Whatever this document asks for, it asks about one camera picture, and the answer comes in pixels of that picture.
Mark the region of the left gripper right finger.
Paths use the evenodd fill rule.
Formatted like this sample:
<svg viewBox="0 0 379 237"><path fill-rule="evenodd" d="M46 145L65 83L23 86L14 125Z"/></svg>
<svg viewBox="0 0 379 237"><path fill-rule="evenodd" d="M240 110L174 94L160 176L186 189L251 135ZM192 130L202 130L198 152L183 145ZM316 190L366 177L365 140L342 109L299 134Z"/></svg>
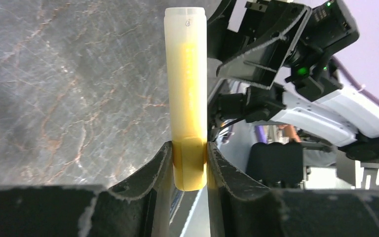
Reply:
<svg viewBox="0 0 379 237"><path fill-rule="evenodd" d="M379 237L379 190L269 189L207 154L213 237Z"/></svg>

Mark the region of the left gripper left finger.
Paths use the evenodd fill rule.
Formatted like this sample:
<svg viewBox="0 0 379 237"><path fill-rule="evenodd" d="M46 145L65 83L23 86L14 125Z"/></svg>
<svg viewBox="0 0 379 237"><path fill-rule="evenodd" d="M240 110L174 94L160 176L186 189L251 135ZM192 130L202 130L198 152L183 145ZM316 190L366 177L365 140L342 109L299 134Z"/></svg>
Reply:
<svg viewBox="0 0 379 237"><path fill-rule="evenodd" d="M0 186L0 237L166 237L172 144L120 183Z"/></svg>

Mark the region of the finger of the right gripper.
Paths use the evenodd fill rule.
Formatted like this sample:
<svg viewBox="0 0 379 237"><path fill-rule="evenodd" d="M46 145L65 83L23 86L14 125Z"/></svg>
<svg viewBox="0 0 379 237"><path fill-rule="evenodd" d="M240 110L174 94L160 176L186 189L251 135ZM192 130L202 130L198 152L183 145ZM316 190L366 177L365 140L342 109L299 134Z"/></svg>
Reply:
<svg viewBox="0 0 379 237"><path fill-rule="evenodd" d="M238 32L226 30L217 58L220 78L268 89L309 20L304 4L247 4Z"/></svg>
<svg viewBox="0 0 379 237"><path fill-rule="evenodd" d="M229 59L238 51L238 33L229 30L236 0L222 0L207 20L207 57Z"/></svg>

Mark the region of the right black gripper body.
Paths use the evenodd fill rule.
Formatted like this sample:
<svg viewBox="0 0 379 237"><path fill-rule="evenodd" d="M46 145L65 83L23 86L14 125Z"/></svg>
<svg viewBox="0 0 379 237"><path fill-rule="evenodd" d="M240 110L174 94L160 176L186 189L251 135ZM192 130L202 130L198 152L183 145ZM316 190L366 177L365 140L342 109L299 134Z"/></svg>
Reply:
<svg viewBox="0 0 379 237"><path fill-rule="evenodd" d="M246 3L242 31L250 43L241 50L249 66L282 66L296 47L311 16L311 7L278 0Z"/></svg>

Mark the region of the yellow highlighter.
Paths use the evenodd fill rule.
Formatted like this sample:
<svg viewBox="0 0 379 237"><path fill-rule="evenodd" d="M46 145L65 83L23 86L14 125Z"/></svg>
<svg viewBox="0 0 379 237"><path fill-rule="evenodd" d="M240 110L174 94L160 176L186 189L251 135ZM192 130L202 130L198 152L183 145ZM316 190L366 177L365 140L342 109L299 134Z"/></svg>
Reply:
<svg viewBox="0 0 379 237"><path fill-rule="evenodd" d="M196 191L206 185L208 100L204 8L167 8L164 36L174 181L181 191Z"/></svg>

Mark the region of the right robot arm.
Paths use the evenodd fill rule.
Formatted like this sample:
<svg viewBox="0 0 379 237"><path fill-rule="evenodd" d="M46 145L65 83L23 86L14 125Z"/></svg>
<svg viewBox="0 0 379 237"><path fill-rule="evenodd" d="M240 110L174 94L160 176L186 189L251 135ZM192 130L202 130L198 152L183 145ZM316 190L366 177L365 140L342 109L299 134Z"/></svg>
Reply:
<svg viewBox="0 0 379 237"><path fill-rule="evenodd" d="M239 122L290 124L338 147L352 160L379 158L379 99L336 58L360 36L342 0L317 7L246 0L237 31L237 2L223 0L207 21L207 56L216 75L248 84L245 93L217 91L208 105L208 140Z"/></svg>

